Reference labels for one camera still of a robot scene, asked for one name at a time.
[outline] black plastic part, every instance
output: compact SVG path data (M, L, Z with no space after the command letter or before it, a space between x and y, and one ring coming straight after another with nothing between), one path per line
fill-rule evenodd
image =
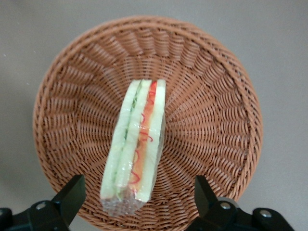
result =
M218 201L203 176L195 179L195 203L200 217L186 231L294 231L275 210L257 208L250 215L230 201ZM271 216L264 217L260 213L262 210L267 210Z
M4 230L13 224L13 215L9 208L0 208L0 213L0 230Z
M85 199L85 178L76 175L51 201L37 202L14 216L0 208L0 231L68 231Z
M195 178L194 200L202 218L208 213L213 204L218 201L204 176L196 176Z
M37 205L45 204L44 208L37 209ZM60 216L54 204L50 201L38 202L29 208L29 217L33 231L68 231L68 225Z
M86 199L84 175L75 175L51 200L69 225Z
M264 217L261 211L266 210L270 212L271 217ZM277 211L270 208L256 208L253 213L254 226L262 231L294 231L284 217Z

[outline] basket rim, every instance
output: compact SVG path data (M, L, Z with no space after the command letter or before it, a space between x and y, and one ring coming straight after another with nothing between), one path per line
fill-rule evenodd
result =
M59 190L59 187L57 185L51 183L52 178L50 176L54 175L52 170L42 164L45 161L45 147L41 142L38 141L42 140L42 136L44 134L44 131L41 126L43 124L43 118L45 114L44 106L46 105L46 99L48 98L51 84L56 81L56 76L54 73L57 73L58 70L62 67L62 64L66 63L70 57L72 57L77 51L81 50L82 47L84 47L86 44L97 40L98 37L102 37L102 34L104 36L107 36L110 34L114 34L115 32L119 32L119 27L121 27L121 30L137 29L140 27L160 28L162 30L172 31L173 33L178 33L179 35L192 38L194 42L196 42L203 48L209 47L210 45L211 47L213 47L212 50L207 49L210 54L224 66L224 68L233 77L234 82L237 86L244 86L242 88L238 88L238 90L242 97L242 102L246 109L249 121L255 121L255 123L251 124L249 132L253 139L249 142L249 146L247 147L249 150L254 150L254 155L252 155L251 153L247 154L247 161L244 168L242 169L242 174L237 179L234 189L228 195L228 197L238 200L248 186L255 172L256 166L260 158L260 152L263 142L262 115L259 101L255 94L255 90L252 86L252 83L248 77L246 70L244 69L240 61L217 39L191 23L162 16L130 16L102 23L76 37L54 58L52 64L50 65L48 71L44 76L42 83L40 84L33 111L33 136L35 146L39 157L40 165L52 188L55 191ZM250 93L252 93L250 94L250 97L248 97L245 88L248 89ZM86 218L87 220L89 220L90 217L90 223L97 227L101 227L96 225L96 220L97 222L101 221L98 220L97 217L95 217L94 215L90 215L84 211L81 211L79 215L83 218ZM106 224L106 228L112 228L112 226Z

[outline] wrapped sandwich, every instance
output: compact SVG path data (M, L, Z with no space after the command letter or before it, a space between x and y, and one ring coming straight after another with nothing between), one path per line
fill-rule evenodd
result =
M104 211L133 214L151 199L165 131L164 80L134 80L124 97L101 186Z

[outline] table surface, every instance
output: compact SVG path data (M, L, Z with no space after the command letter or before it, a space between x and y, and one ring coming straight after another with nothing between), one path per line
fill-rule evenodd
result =
M217 38L247 69L260 100L264 139L253 179L239 200L279 211L297 231L308 220L307 0L0 1L0 207L21 212L55 193L32 137L38 87L75 37L130 15L187 21ZM71 230L97 230L76 217Z

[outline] brown basket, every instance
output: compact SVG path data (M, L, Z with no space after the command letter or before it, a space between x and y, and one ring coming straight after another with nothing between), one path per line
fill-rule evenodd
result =
M133 79L167 82L165 146L152 200L135 216L113 218L99 191L113 130ZM255 171L262 119L237 58L195 26L162 17L100 25L56 57L37 95L38 157L54 190L86 177L79 215L104 230L183 230L198 216L194 177L237 200Z

